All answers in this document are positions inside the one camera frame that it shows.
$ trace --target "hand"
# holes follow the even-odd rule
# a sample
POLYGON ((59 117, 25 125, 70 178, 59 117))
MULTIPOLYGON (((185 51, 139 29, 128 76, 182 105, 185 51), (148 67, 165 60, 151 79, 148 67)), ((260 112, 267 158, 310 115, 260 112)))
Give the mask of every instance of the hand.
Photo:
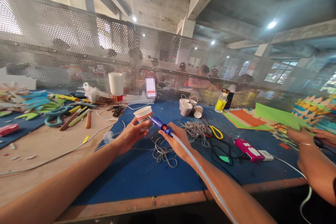
MULTIPOLYGON (((170 122, 168 123, 168 126, 173 129, 174 134, 181 140, 181 142, 190 150, 192 151, 193 148, 191 147, 187 133, 184 129, 178 127, 174 123, 170 122)), ((183 147, 172 137, 168 136, 165 132, 162 130, 159 130, 159 134, 162 135, 170 144, 170 146, 173 148, 175 153, 182 158, 184 161, 189 162, 190 157, 187 154, 187 152, 183 149, 183 147)))
POLYGON ((310 131, 315 133, 315 136, 325 145, 336 148, 336 135, 333 133, 321 129, 311 129, 310 131))
POLYGON ((119 146, 120 155, 128 152, 139 139, 144 138, 149 132, 149 129, 145 130, 144 128, 149 125, 150 120, 139 124, 137 124, 137 121, 137 118, 134 117, 123 132, 112 142, 119 146))
POLYGON ((302 128, 301 131, 296 131, 288 127, 287 136, 298 144, 315 145, 313 136, 304 128, 302 128))

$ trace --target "ceiling light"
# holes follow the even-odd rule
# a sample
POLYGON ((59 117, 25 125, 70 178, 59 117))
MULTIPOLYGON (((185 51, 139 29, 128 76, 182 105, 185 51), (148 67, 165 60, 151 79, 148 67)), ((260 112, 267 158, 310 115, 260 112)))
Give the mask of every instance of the ceiling light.
POLYGON ((268 25, 268 29, 272 29, 275 25, 276 25, 276 22, 275 22, 275 21, 272 21, 272 22, 268 25))

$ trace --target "pink power bank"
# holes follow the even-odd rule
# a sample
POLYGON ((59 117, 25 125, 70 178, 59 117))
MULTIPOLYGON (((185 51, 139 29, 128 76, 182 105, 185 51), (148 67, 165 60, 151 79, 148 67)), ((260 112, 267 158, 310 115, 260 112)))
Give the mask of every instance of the pink power bank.
POLYGON ((256 162, 262 162, 265 157, 262 155, 259 151, 257 151, 252 145, 250 145, 245 139, 236 139, 235 145, 238 146, 238 148, 247 155, 250 156, 251 160, 250 162, 256 163, 256 162))

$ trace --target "workbench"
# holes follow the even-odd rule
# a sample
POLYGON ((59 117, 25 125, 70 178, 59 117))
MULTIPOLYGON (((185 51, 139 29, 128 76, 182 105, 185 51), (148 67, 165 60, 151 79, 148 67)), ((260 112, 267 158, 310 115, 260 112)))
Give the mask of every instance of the workbench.
MULTIPOLYGON (((237 129, 222 114, 216 113, 213 106, 202 105, 204 108, 203 115, 208 123, 222 131, 224 140, 230 143, 232 155, 240 154, 239 149, 234 146, 233 140, 246 138, 256 149, 266 150, 298 168, 296 164, 298 152, 294 149, 281 147, 279 145, 281 141, 274 138, 270 132, 237 129)), ((178 101, 157 101, 151 106, 154 115, 165 123, 172 121, 180 125, 180 123, 189 120, 199 120, 193 116, 181 116, 178 101)), ((128 124, 134 117, 134 111, 126 108, 111 131, 114 133, 121 132, 124 128, 122 121, 128 124)), ((111 112, 104 111, 102 116, 111 118, 111 112)), ((55 157, 78 146, 88 134, 92 135, 97 130, 111 124, 111 122, 99 118, 94 111, 92 113, 91 129, 86 130, 84 124, 85 121, 79 122, 76 126, 63 132, 47 126, 38 128, 15 142, 17 150, 11 150, 9 147, 0 150, 0 171, 28 168, 55 157), (21 154, 27 156, 38 155, 38 157, 33 160, 11 161, 8 156, 4 157, 5 153, 9 153, 12 157, 21 154)), ((98 146, 103 145, 101 143, 103 134, 108 130, 107 128, 100 132, 87 145, 54 162, 26 173, 0 177, 1 184, 6 185, 0 188, 0 205, 4 205, 78 160, 90 155, 98 146)), ((160 137, 157 131, 155 127, 152 127, 148 136, 156 140, 160 137)), ((227 150, 227 146, 222 144, 220 140, 212 139, 211 143, 227 150)), ((226 172, 218 163, 214 162, 211 158, 210 149, 203 147, 200 141, 194 141, 191 145, 209 162, 226 172)), ((146 149, 153 147, 152 141, 145 138, 136 143, 133 148, 146 149)), ((333 162, 336 162, 336 156, 327 152, 325 154, 333 162)), ((57 223, 120 215, 206 200, 196 172, 187 163, 173 154, 170 157, 177 159, 178 166, 171 168, 167 162, 161 161, 156 164, 156 160, 151 155, 152 151, 134 149, 116 159, 58 218, 57 223)), ((278 160, 260 164, 242 160, 241 162, 235 161, 232 167, 225 164, 224 167, 242 183, 243 188, 249 193, 277 190, 307 183, 299 173, 278 160)), ((209 199, 212 199, 208 190, 205 190, 205 193, 209 199)))

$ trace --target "metal mesh panel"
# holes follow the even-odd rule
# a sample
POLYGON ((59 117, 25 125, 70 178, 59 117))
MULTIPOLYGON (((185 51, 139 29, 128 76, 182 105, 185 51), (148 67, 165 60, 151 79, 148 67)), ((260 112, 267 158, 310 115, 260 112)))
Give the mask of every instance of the metal mesh panel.
POLYGON ((89 82, 109 93, 107 74, 115 71, 124 75, 125 94, 141 94, 144 78, 154 76, 162 99, 184 93, 214 104, 227 88, 235 92, 233 106, 283 109, 330 78, 48 0, 0 0, 0 62, 40 88, 89 82), (197 75, 202 65, 210 75, 197 75))

